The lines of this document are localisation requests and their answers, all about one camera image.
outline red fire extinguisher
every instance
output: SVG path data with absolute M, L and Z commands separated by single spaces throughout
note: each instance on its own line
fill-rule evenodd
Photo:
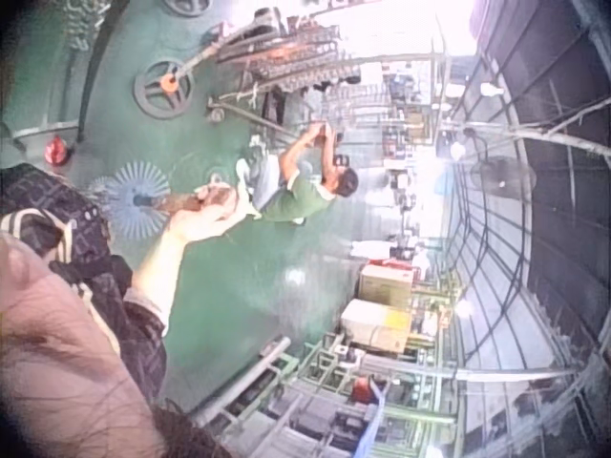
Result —
M 56 135 L 47 143 L 45 148 L 45 160 L 53 167 L 61 167 L 70 159 L 71 151 L 62 137 Z

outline blue cloth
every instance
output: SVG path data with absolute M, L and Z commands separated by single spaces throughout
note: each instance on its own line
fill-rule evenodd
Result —
M 378 409 L 375 412 L 373 420 L 369 422 L 369 426 L 365 430 L 363 437 L 359 441 L 359 447 L 354 452 L 354 458 L 366 458 L 369 456 L 373 445 L 375 444 L 375 437 L 378 435 L 378 429 L 384 418 L 384 405 L 386 404 L 386 392 L 380 391 L 380 388 L 375 384 L 374 381 L 369 381 L 371 391 L 378 399 Z

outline sneaker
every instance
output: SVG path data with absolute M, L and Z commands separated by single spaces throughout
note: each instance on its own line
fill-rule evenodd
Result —
M 236 162 L 236 174 L 238 174 L 238 180 L 248 183 L 250 181 L 250 166 L 244 158 L 238 159 Z

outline red object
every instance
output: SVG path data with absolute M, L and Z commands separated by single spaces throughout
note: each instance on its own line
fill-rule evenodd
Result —
M 66 142 L 56 135 L 45 148 L 45 160 L 53 167 L 59 167 L 68 162 L 69 153 Z
M 354 381 L 351 399 L 356 403 L 371 403 L 373 399 L 373 392 L 371 391 L 371 386 L 369 386 L 368 377 L 359 377 Z
M 420 280 L 420 267 L 414 267 L 411 265 L 411 262 L 406 260 L 396 260 L 394 258 L 389 260 L 370 260 L 368 264 L 389 267 L 390 269 L 407 270 L 413 272 L 414 281 Z

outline human hand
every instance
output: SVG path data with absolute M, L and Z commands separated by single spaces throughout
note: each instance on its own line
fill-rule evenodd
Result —
M 223 201 L 211 198 L 220 189 L 230 193 Z M 226 183 L 211 183 L 196 190 L 202 206 L 198 212 L 180 210 L 170 219 L 167 232 L 183 243 L 219 237 L 246 217 L 237 191 Z
M 308 143 L 314 141 L 316 137 L 324 133 L 323 129 L 325 128 L 325 125 L 325 122 L 312 122 L 307 128 L 307 131 L 305 131 L 302 138 Z

